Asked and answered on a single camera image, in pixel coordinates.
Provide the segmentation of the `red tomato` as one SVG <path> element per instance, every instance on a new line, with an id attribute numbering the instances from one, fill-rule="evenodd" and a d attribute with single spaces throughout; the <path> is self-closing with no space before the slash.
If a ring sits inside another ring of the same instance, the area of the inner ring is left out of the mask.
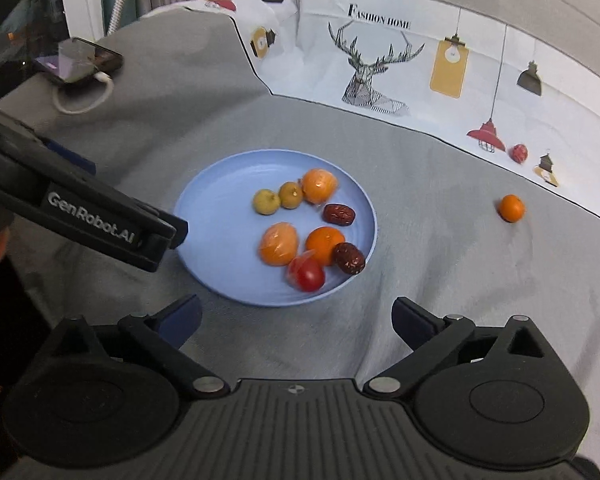
<path id="1" fill-rule="evenodd" d="M 288 264 L 286 279 L 302 292 L 317 292 L 325 284 L 326 274 L 314 252 L 304 252 Z"/>

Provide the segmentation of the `small orange back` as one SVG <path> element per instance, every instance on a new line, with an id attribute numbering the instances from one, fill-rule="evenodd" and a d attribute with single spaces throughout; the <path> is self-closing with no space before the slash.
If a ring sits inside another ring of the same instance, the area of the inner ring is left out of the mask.
<path id="1" fill-rule="evenodd" d="M 508 194 L 498 203 L 498 214 L 506 222 L 516 223 L 524 218 L 525 213 L 526 205 L 517 195 Z"/>

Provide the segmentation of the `green olive fruit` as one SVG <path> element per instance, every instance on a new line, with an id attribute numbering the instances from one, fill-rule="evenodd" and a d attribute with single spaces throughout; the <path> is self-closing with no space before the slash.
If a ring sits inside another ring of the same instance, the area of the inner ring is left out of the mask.
<path id="1" fill-rule="evenodd" d="M 252 208 L 257 214 L 270 216 L 280 208 L 278 194 L 268 188 L 261 188 L 252 198 Z"/>
<path id="2" fill-rule="evenodd" d="M 298 182 L 285 182 L 278 190 L 278 197 L 284 209 L 297 209 L 303 202 L 302 187 Z"/>

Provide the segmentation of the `red date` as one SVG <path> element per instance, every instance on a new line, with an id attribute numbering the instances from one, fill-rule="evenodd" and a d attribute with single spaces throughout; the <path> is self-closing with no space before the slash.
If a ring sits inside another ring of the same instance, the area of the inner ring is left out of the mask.
<path id="1" fill-rule="evenodd" d="M 332 250 L 332 261 L 345 274 L 360 274 L 366 267 L 364 254 L 353 244 L 342 242 Z"/>
<path id="2" fill-rule="evenodd" d="M 355 217 L 355 211 L 345 204 L 327 204 L 322 212 L 322 219 L 335 226 L 350 226 Z"/>

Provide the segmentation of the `black smartphone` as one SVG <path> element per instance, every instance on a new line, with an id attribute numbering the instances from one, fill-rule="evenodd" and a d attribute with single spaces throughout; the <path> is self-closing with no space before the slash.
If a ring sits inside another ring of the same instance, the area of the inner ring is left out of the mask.
<path id="1" fill-rule="evenodd" d="M 33 59 L 34 66 L 60 86 L 82 84 L 97 73 L 112 75 L 123 66 L 123 56 L 81 38 L 53 44 Z"/>

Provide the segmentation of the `orange unwrapped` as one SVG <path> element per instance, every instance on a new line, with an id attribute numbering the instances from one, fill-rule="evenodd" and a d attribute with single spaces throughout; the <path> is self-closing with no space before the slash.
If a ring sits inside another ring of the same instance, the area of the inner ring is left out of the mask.
<path id="1" fill-rule="evenodd" d="M 286 266 L 297 255 L 298 247 L 296 228 L 288 222 L 278 222 L 262 235 L 258 253 L 269 266 Z"/>

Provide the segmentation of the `red ball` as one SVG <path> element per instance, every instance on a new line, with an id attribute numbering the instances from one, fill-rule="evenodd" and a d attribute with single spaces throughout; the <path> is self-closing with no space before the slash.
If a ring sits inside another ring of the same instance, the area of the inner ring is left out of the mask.
<path id="1" fill-rule="evenodd" d="M 522 165 L 528 158 L 528 148 L 524 144 L 514 145 L 508 152 L 509 157 L 518 165 Z"/>

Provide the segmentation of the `grey printed bed sheet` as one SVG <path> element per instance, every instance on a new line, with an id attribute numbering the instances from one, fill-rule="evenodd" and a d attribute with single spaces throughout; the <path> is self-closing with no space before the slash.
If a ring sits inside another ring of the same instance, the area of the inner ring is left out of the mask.
<path id="1" fill-rule="evenodd" d="M 106 44 L 125 64 L 101 107 L 58 114 L 50 83 L 36 76 L 1 109 L 94 160 L 105 182 L 163 207 L 221 157 L 270 146 L 317 154 L 370 194 L 378 244 L 341 292 L 253 309 L 203 289 L 174 255 L 145 273 L 17 220 L 6 256 L 36 312 L 48 322 L 66 314 L 110 322 L 198 292 L 204 324 L 189 351 L 228 380 L 370 378 L 406 351 L 389 322 L 397 296 L 486 324 L 528 314 L 588 397 L 582 450 L 600 465 L 600 220 L 430 136 L 272 96 L 225 15 L 164 10 Z M 498 214 L 508 194 L 526 205 L 516 223 Z"/>

